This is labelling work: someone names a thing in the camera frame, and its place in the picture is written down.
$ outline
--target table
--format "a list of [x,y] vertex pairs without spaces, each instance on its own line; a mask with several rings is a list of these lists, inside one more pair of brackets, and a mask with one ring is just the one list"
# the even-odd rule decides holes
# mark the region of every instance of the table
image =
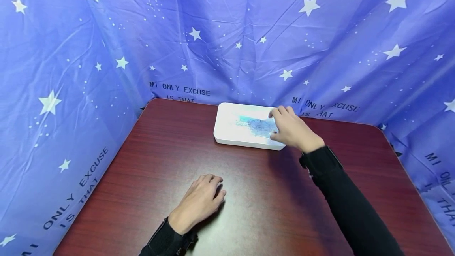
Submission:
[[[220,145],[216,106],[152,100],[55,255],[137,255],[203,173],[226,201],[186,255],[353,255],[300,153]],[[383,133],[305,118],[332,148],[407,256],[452,255]]]

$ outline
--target black long sleeve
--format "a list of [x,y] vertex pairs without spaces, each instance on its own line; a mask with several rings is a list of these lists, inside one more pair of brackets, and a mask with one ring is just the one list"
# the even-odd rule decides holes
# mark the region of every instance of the black long sleeve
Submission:
[[300,163],[325,196],[354,255],[404,256],[389,229],[327,146],[305,154]]

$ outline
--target hand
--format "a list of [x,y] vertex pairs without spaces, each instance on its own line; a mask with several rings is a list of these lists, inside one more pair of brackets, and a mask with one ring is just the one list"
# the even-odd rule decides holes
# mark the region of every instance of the hand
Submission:
[[218,211],[226,191],[216,194],[221,177],[213,174],[201,175],[191,184],[180,204],[169,215],[168,221],[175,232],[184,235],[195,225]]
[[275,118],[278,133],[271,134],[270,139],[299,148],[303,153],[325,146],[323,139],[294,113],[292,107],[279,106],[269,113],[269,118],[272,117]]

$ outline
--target backdrop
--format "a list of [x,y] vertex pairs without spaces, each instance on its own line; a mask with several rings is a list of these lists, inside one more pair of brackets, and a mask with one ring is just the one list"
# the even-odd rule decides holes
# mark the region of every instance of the backdrop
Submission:
[[455,0],[0,0],[0,10],[1,255],[54,251],[155,97],[285,104],[380,127],[455,245]]

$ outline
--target white box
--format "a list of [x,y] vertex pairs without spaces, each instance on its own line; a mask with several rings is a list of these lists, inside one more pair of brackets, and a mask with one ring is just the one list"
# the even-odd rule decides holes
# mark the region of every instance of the white box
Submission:
[[216,113],[213,136],[216,142],[280,151],[285,144],[271,140],[277,131],[275,120],[269,119],[272,107],[221,103]]

